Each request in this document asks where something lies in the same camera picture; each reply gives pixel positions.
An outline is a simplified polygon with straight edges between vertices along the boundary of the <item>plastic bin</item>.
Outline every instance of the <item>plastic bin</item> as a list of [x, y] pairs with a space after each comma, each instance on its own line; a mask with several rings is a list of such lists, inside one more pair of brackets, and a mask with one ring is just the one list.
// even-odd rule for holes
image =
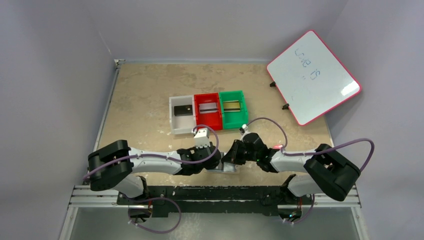
[[[193, 114], [186, 116], [175, 116], [174, 107], [192, 105]], [[171, 126], [172, 134], [189, 134], [196, 126], [196, 111], [195, 99], [193, 95], [187, 96], [171, 96], [169, 98], [169, 124]]]
[[223, 102], [226, 101], [239, 101], [240, 111], [225, 112], [222, 110], [222, 123], [223, 129], [238, 129], [243, 124], [248, 123], [248, 108], [246, 107], [245, 96], [243, 91], [223, 91], [219, 93], [219, 101], [221, 109], [223, 109]]
[[[200, 113], [199, 104], [216, 103], [216, 112]], [[223, 116], [221, 113], [220, 96], [217, 92], [194, 95], [196, 123], [204, 124], [218, 131], [223, 129]]]

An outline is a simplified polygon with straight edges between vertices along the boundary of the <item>black and white robotic arm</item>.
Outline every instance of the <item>black and white robotic arm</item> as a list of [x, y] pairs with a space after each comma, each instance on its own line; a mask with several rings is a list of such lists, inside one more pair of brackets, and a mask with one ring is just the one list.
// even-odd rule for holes
[[[325, 193], [343, 201], [361, 173], [337, 151], [315, 154], [330, 148], [327, 144], [307, 151], [283, 152], [268, 148], [246, 125], [240, 132], [241, 140], [234, 140], [227, 153], [220, 152], [209, 141], [207, 128], [194, 132], [194, 147], [170, 152], [140, 150], [129, 147], [126, 140], [118, 140], [88, 156], [88, 169], [93, 172], [89, 176], [90, 188], [93, 191], [115, 189], [128, 198], [136, 198], [146, 193], [147, 183], [144, 178], [132, 175], [135, 173], [189, 176], [203, 169], [215, 170], [219, 165], [235, 166], [254, 161], [266, 172], [306, 173], [288, 179], [287, 189], [296, 197]], [[95, 171], [110, 162], [113, 164]]]

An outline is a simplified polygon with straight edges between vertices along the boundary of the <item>whiteboard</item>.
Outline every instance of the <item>whiteboard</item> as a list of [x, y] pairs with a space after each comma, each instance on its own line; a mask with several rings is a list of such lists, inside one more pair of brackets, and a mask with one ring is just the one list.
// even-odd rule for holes
[[361, 85], [313, 30], [268, 64], [267, 69], [300, 125], [361, 91]]

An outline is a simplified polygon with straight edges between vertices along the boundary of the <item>beige table surface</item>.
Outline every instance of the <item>beige table surface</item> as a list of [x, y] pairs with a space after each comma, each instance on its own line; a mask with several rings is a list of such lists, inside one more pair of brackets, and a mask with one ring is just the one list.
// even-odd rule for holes
[[[306, 126], [296, 123], [272, 82], [265, 64], [141, 64], [121, 66], [112, 95], [99, 147], [116, 140], [130, 147], [155, 152], [170, 152], [194, 146], [190, 134], [172, 135], [169, 122], [169, 97], [242, 90], [249, 119], [268, 117], [277, 121], [288, 136], [288, 151], [302, 151], [321, 143], [331, 144], [326, 120], [320, 117]], [[271, 122], [259, 120], [249, 127], [272, 147], [284, 143], [283, 134]], [[219, 150], [227, 152], [238, 130], [218, 132]], [[139, 173], [148, 185], [179, 186], [261, 186], [281, 185], [292, 172], [269, 173], [248, 162], [237, 173], [210, 173], [203, 170], [191, 176], [165, 173]]]

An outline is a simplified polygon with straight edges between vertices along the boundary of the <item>white wall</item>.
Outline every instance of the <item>white wall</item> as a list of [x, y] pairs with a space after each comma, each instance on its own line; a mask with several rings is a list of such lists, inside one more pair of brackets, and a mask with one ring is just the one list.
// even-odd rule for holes
[[[424, 1], [350, 0], [328, 45], [363, 93], [327, 114], [336, 144], [375, 141], [357, 184], [373, 240], [424, 239]], [[343, 149], [361, 165], [369, 146]]]
[[0, 1], [0, 239], [56, 240], [114, 73], [80, 1]]
[[90, 0], [115, 59], [270, 61], [309, 29], [326, 37], [348, 0]]

